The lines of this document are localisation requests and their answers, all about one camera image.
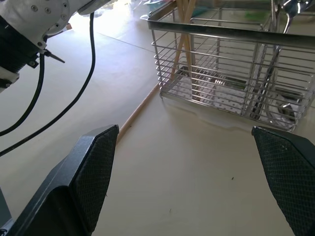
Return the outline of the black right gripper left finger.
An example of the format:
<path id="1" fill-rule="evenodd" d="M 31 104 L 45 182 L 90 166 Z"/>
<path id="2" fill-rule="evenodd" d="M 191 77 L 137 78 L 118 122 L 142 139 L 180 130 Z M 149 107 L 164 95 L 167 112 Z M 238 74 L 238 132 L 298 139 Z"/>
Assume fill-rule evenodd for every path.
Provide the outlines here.
<path id="1" fill-rule="evenodd" d="M 107 195 L 118 134 L 118 125 L 109 125 L 81 136 L 0 234 L 90 236 Z"/>

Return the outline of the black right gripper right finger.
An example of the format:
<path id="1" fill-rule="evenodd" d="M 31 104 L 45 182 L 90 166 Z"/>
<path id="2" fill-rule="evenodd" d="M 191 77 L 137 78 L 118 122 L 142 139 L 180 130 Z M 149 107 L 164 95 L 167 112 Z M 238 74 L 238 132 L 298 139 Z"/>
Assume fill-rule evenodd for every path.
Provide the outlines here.
<path id="1" fill-rule="evenodd" d="M 269 189 L 296 236 L 315 234 L 315 146 L 281 130 L 254 126 Z"/>

